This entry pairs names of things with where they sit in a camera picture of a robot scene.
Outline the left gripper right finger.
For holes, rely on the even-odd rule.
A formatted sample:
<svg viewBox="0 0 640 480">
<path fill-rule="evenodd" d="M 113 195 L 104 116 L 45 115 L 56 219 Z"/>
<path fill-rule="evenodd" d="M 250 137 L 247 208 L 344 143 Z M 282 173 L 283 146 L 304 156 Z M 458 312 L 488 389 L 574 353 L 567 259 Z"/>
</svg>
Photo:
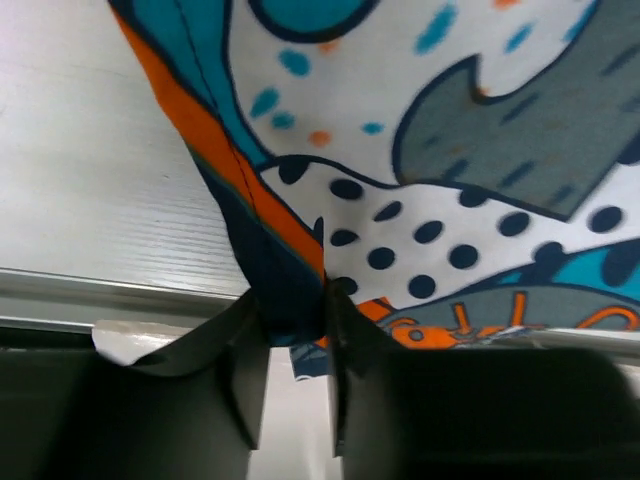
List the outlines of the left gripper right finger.
<svg viewBox="0 0 640 480">
<path fill-rule="evenodd" d="M 639 406 L 587 349 L 402 346 L 325 290 L 335 453 L 347 479 L 635 479 Z"/>
</svg>

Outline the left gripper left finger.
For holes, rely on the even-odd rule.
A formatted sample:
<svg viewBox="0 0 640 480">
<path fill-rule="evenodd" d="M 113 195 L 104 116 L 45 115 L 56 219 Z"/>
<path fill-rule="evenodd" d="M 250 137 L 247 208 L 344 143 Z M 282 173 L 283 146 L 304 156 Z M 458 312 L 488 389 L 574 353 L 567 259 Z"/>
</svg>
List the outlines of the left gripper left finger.
<svg viewBox="0 0 640 480">
<path fill-rule="evenodd" d="M 86 333 L 1 330 L 5 479 L 243 479 L 269 345 L 255 297 L 130 366 Z"/>
</svg>

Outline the colourful patterned shorts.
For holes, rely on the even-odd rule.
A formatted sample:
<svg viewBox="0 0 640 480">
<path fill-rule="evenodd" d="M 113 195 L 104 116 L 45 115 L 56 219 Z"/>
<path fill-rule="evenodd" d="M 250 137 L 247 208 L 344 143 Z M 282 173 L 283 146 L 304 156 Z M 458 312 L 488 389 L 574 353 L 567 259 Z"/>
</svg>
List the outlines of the colourful patterned shorts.
<svg viewBox="0 0 640 480">
<path fill-rule="evenodd" d="M 402 344 L 639 326 L 635 1 L 114 1 L 298 378 L 336 281 Z"/>
</svg>

